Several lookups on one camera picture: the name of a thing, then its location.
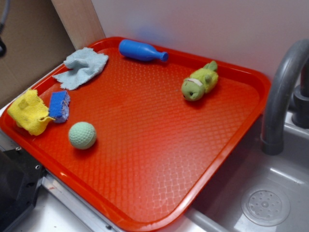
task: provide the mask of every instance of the stuffed animal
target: stuffed animal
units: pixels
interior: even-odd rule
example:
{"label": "stuffed animal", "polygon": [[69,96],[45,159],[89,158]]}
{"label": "stuffed animal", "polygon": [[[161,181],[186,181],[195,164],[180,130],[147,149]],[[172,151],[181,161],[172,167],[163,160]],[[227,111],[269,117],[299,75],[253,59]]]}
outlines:
{"label": "stuffed animal", "polygon": [[182,92],[187,101],[193,102],[201,99],[204,93],[209,93],[218,82],[218,65],[216,61],[206,64],[196,70],[183,81]]}

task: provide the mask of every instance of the blue sponge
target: blue sponge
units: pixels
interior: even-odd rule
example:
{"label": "blue sponge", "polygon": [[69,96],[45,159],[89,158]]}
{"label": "blue sponge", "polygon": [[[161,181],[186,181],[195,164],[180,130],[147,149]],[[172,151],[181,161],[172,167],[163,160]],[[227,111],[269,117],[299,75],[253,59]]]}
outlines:
{"label": "blue sponge", "polygon": [[69,116],[70,96],[67,91],[54,92],[50,99],[49,116],[54,118],[56,123],[65,122]]}

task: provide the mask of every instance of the sink drain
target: sink drain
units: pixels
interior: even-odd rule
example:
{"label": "sink drain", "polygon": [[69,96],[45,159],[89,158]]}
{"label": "sink drain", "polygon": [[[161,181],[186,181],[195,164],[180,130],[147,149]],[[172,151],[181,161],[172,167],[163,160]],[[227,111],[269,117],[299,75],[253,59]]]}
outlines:
{"label": "sink drain", "polygon": [[241,200],[244,215],[260,226],[275,226],[282,223],[290,213],[290,202],[279,189],[258,185],[245,192]]}

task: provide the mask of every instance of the faucet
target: faucet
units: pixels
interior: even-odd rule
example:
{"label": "faucet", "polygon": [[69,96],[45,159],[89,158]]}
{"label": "faucet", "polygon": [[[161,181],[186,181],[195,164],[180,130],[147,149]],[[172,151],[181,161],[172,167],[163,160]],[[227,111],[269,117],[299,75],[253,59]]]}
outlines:
{"label": "faucet", "polygon": [[[295,87],[299,75],[300,85]],[[309,39],[294,43],[276,71],[262,123],[261,149],[266,154],[283,151],[283,128],[290,102],[294,106],[293,123],[309,128]]]}

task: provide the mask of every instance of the yellow sponge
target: yellow sponge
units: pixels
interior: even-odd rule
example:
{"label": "yellow sponge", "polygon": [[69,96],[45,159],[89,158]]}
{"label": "yellow sponge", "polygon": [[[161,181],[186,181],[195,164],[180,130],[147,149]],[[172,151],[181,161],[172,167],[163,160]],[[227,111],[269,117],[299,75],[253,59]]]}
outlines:
{"label": "yellow sponge", "polygon": [[44,105],[36,89],[28,89],[17,98],[9,107],[8,114],[19,127],[26,129],[31,135],[43,133],[47,124],[54,120],[48,116],[48,107]]}

